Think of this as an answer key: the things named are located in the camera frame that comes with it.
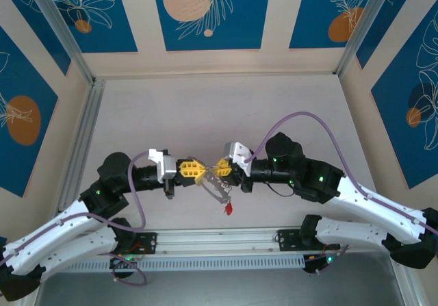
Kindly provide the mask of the silver chain with red charm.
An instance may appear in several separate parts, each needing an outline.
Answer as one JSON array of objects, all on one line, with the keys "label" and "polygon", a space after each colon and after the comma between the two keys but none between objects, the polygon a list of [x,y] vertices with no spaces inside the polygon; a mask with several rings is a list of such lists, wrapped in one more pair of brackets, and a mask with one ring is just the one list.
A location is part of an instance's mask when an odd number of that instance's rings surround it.
[{"label": "silver chain with red charm", "polygon": [[197,162],[205,169],[205,174],[200,179],[195,179],[196,184],[201,186],[219,203],[223,205],[229,204],[231,202],[229,193],[232,187],[221,176],[215,173],[214,167],[207,165],[205,162],[193,156],[189,156],[188,159]]}]

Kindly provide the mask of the small circuit board green light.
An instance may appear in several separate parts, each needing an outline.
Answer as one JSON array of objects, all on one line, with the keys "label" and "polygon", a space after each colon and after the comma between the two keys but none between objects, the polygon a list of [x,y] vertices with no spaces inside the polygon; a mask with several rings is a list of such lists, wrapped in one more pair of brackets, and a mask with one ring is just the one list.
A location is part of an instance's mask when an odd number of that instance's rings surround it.
[{"label": "small circuit board green light", "polygon": [[109,268],[111,270],[133,270],[137,266],[137,262],[133,262],[130,259],[122,260],[116,257],[112,257],[109,261]]},{"label": "small circuit board green light", "polygon": [[305,255],[305,267],[303,270],[308,274],[319,274],[330,266],[335,260],[334,255]]}]

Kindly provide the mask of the aluminium frame side rail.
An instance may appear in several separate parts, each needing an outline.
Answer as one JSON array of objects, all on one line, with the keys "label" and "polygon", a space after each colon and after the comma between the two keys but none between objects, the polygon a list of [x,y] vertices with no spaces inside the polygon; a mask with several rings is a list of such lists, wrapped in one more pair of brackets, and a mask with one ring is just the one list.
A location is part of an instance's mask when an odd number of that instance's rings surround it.
[{"label": "aluminium frame side rail", "polygon": [[404,306],[428,306],[427,298],[416,273],[405,266],[392,262],[392,267]]},{"label": "aluminium frame side rail", "polygon": [[79,121],[73,149],[62,181],[56,214],[64,211],[78,196],[94,128],[99,115],[106,81],[97,79],[88,92]]}]

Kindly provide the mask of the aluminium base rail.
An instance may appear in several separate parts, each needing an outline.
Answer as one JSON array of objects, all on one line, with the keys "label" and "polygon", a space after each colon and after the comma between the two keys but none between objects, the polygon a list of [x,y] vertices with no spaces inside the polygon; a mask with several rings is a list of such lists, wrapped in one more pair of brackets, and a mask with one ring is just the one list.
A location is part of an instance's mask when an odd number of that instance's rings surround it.
[{"label": "aluminium base rail", "polygon": [[162,255],[272,253],[279,251],[276,230],[182,229],[157,232],[155,252]]}]

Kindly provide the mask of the aluminium frame post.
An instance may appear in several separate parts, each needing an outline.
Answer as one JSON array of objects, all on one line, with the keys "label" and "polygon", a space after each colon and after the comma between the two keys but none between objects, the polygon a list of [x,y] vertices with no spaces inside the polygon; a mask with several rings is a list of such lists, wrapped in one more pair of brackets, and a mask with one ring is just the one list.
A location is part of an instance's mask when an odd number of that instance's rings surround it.
[{"label": "aluminium frame post", "polygon": [[43,16],[51,26],[52,31],[55,33],[64,50],[67,52],[69,58],[76,65],[81,76],[85,79],[89,86],[93,86],[95,77],[92,74],[90,67],[87,65],[79,45],[71,34],[71,31],[58,10],[54,0],[34,1],[40,8]]},{"label": "aluminium frame post", "polygon": [[380,12],[385,0],[369,0],[363,9],[359,22],[353,29],[350,39],[346,43],[344,52],[338,61],[334,73],[341,79],[354,59],[357,50],[369,32],[372,23]]}]

